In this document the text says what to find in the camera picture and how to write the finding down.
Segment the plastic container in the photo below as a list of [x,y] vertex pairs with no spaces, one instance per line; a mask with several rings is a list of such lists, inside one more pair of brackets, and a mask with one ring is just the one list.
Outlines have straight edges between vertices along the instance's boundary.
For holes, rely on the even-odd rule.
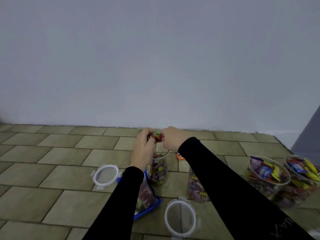
[[286,184],[290,182],[290,174],[283,166],[281,166],[276,161],[268,157],[255,156],[262,159],[264,162],[275,164],[279,167],[280,171],[280,182],[273,183],[264,178],[262,178],[255,170],[252,168],[252,158],[249,160],[249,165],[247,172],[245,174],[245,180],[249,182],[256,190],[262,193],[265,197],[271,200]]
[[97,171],[91,173],[92,180],[97,186],[97,190],[103,190],[106,186],[114,183],[121,172],[117,165],[102,165]]
[[296,155],[289,155],[284,159],[284,167],[289,171],[291,181],[276,195],[273,200],[273,202],[282,209],[288,209],[293,206],[300,205],[316,190],[319,190],[320,187],[320,182],[313,181],[307,176],[297,173],[288,165],[287,161],[293,157],[304,160],[303,157]]
[[193,206],[183,197],[168,203],[164,213],[164,222],[172,234],[171,239],[190,237],[200,227],[200,220]]
[[162,200],[157,197],[153,191],[153,188],[148,184],[146,175],[140,185],[138,200],[136,204],[136,210],[134,212],[133,220],[138,219],[149,211],[153,210],[161,204]]
[[168,164],[166,153],[154,153],[150,165],[146,168],[146,175],[148,180],[154,185],[161,185],[167,175]]
[[191,167],[189,168],[188,192],[195,202],[203,203],[210,200]]

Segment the person's left hand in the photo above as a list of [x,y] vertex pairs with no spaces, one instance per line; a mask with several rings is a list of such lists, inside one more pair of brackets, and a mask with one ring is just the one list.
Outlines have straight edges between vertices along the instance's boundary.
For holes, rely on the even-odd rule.
[[135,166],[145,171],[149,163],[151,162],[154,145],[156,140],[154,138],[150,138],[147,142],[148,135],[152,134],[154,129],[152,128],[144,128],[134,140],[133,144],[133,152],[131,156],[130,166]]

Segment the forearm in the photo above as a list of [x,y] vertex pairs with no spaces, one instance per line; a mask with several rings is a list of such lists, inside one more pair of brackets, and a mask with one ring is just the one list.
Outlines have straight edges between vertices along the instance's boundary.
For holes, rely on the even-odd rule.
[[121,239],[130,239],[134,212],[137,204],[140,185],[144,173],[136,168],[129,167],[123,174],[120,182],[110,198],[95,219],[83,240],[101,238],[105,234],[121,235]]
[[193,169],[235,239],[248,234],[257,239],[312,239],[197,138],[187,139],[178,152]]

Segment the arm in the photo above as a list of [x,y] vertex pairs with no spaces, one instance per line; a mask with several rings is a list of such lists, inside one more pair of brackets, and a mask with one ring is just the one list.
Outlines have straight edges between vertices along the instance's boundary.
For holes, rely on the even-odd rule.
[[178,152],[193,169],[234,239],[313,239],[197,138],[184,141]]
[[134,212],[144,173],[136,167],[128,167],[103,209],[82,240],[99,239],[107,234],[130,239]]

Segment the tile floor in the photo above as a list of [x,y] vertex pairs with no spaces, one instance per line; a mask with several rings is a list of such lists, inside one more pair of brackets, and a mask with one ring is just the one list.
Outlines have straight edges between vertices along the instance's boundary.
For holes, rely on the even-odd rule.
[[[140,129],[0,125],[0,239],[80,240],[117,183],[97,190],[90,174],[102,164],[130,163]],[[239,175],[250,155],[279,162],[290,152],[273,136],[226,131],[190,131]],[[157,152],[164,151],[157,144]],[[189,165],[169,154],[168,174],[155,192],[157,209],[136,220],[132,240],[170,240],[163,215],[167,203],[187,194]],[[320,192],[287,211],[305,229],[320,227]],[[202,219],[192,239],[232,239],[214,206],[190,201]]]

